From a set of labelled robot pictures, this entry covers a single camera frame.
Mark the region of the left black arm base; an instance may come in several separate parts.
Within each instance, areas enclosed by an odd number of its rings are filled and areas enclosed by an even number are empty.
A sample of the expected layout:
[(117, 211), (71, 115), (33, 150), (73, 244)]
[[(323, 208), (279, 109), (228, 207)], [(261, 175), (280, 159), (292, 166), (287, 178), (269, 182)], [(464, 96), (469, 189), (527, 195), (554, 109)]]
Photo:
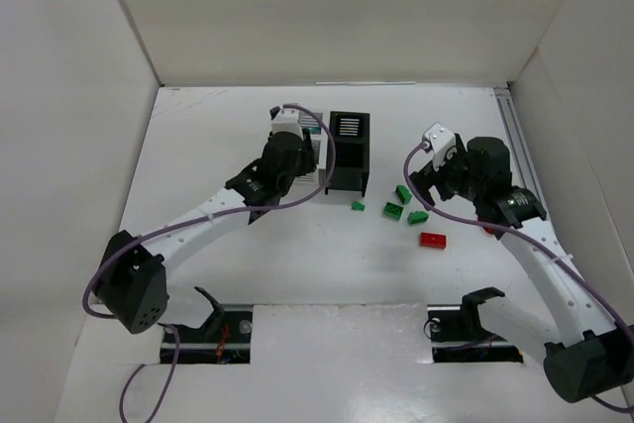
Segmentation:
[(184, 365), (246, 365), (251, 361), (254, 306), (222, 304), (196, 286), (176, 294), (159, 321), (176, 330), (164, 330), (159, 361), (177, 359)]

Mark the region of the green sloped lego brick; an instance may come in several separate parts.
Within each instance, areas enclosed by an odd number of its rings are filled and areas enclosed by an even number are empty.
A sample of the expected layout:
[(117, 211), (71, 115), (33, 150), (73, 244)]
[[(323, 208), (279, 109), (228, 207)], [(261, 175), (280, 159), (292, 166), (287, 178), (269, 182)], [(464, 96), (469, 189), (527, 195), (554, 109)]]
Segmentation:
[(407, 223), (410, 226), (419, 225), (427, 222), (429, 214), (422, 210), (412, 211), (407, 215)]

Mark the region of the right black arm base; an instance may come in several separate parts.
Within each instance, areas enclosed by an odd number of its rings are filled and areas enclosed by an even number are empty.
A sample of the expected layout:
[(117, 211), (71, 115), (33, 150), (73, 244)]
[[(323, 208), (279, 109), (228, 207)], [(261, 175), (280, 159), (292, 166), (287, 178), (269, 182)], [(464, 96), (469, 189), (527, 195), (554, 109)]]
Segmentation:
[(486, 287), (464, 295), (458, 304), (428, 304), (423, 333), (430, 340), (433, 363), (523, 364), (523, 355), (516, 347), (480, 324), (478, 307), (504, 296), (501, 290)]

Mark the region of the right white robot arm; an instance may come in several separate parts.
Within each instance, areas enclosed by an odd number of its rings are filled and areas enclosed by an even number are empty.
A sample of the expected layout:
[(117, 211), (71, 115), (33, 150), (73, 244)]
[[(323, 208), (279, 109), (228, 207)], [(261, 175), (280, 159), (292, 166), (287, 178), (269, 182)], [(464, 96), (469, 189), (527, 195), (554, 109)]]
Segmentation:
[(463, 296), (465, 333), (501, 338), (541, 364), (568, 403), (592, 399), (633, 380), (633, 328), (590, 285), (559, 243), (541, 201), (512, 182), (510, 152), (494, 137), (461, 137), (434, 125), (416, 148), (430, 155), (417, 171), (405, 169), (414, 197), (429, 211), (489, 229), (521, 265), (551, 318), (545, 321), (486, 287)]

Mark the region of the red rectangular lego brick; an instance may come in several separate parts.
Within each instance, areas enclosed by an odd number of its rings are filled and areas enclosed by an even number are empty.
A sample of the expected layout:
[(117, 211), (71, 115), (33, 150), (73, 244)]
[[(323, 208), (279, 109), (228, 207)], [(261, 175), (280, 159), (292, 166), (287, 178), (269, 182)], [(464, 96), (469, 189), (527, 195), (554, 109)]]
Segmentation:
[(445, 250), (447, 237), (442, 234), (422, 232), (419, 235), (419, 246), (428, 249)]

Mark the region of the green square lego brick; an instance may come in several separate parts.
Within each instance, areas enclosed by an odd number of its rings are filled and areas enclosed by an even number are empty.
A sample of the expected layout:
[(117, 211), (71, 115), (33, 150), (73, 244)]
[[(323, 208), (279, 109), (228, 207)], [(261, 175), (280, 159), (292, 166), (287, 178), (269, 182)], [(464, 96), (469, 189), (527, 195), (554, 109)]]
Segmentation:
[(389, 219), (399, 221), (402, 217), (404, 207), (400, 204), (387, 201), (383, 207), (383, 215)]

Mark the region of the green wedge lego brick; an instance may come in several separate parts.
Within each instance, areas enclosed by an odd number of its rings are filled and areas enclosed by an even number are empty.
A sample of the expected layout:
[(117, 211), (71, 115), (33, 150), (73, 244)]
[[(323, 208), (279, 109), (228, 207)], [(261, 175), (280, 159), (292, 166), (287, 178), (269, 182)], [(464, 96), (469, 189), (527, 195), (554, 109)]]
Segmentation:
[(402, 185), (402, 184), (397, 185), (395, 187), (394, 193), (396, 194), (400, 203), (403, 205), (409, 204), (412, 199), (412, 194), (405, 185)]

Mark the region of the small green lego piece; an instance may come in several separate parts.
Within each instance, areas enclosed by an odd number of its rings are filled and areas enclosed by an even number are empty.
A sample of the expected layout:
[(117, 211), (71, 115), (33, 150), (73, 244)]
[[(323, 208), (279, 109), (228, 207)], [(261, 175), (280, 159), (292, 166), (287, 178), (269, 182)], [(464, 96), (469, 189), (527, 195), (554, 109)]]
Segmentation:
[(364, 211), (366, 209), (366, 205), (362, 202), (355, 201), (352, 203), (351, 208), (355, 211)]

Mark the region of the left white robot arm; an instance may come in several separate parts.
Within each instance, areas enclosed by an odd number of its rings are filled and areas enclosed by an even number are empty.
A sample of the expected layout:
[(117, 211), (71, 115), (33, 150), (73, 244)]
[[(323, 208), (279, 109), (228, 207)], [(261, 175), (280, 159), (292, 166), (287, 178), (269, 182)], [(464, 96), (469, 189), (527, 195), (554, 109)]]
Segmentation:
[(315, 169), (307, 129), (270, 134), (260, 158), (176, 223), (143, 237), (115, 234), (88, 290), (131, 334), (148, 330), (167, 310), (167, 279), (180, 265), (220, 237), (279, 209), (294, 179)]

